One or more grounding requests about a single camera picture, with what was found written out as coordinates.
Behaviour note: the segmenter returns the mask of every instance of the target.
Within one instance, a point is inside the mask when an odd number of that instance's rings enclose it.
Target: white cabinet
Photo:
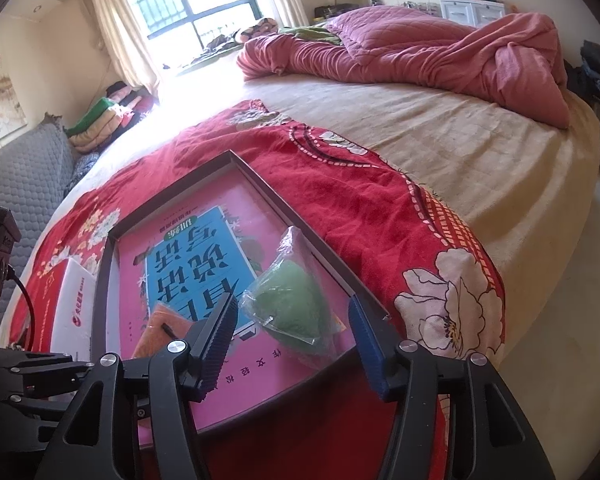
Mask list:
[[[505,4],[483,0],[440,0],[442,17],[461,25],[484,27],[507,14]]]

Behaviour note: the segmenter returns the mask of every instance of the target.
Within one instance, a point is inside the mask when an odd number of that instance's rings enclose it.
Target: gray quilted mat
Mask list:
[[[62,202],[74,160],[65,134],[55,123],[40,124],[0,149],[0,206],[8,208],[22,233],[10,263],[21,275],[33,247]],[[0,297],[0,322],[14,283]]]

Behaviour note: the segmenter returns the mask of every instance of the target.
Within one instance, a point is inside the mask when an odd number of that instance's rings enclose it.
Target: pink quilted blanket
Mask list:
[[[327,28],[344,46],[265,36],[246,43],[238,65],[247,79],[300,73],[349,83],[414,83],[569,126],[558,31],[544,14],[509,14],[473,28],[405,7],[365,7]]]

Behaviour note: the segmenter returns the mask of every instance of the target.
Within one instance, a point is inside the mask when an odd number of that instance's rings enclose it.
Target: red floral blanket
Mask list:
[[[119,219],[225,150],[238,153],[331,245],[394,314],[401,332],[436,354],[500,357],[504,288],[467,225],[377,154],[269,112],[259,100],[184,130],[78,199],[35,256],[31,296],[65,257],[96,272],[107,232]],[[48,351],[52,314],[35,308],[40,328],[34,350]],[[26,312],[21,299],[12,341],[24,330]],[[394,407],[378,400],[358,366],[318,389],[209,440],[213,477],[374,479]],[[445,468],[442,412],[436,426],[431,479],[442,478]]]

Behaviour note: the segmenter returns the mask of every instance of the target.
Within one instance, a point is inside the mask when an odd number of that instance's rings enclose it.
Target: silver screw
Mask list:
[[[187,347],[187,344],[184,341],[181,341],[180,339],[176,339],[176,341],[171,341],[167,345],[167,350],[169,352],[171,352],[172,354],[177,354],[177,353],[182,352],[186,347]]]
[[[102,366],[111,366],[113,364],[116,363],[116,356],[113,354],[104,354],[101,358],[100,358],[100,364]]]
[[[407,352],[409,354],[413,354],[414,352],[418,351],[418,343],[416,343],[415,341],[411,341],[410,339],[407,339],[400,343],[400,350],[402,350],[403,352]]]
[[[476,365],[476,366],[484,366],[485,364],[487,364],[488,359],[482,355],[482,354],[471,354],[471,362]]]

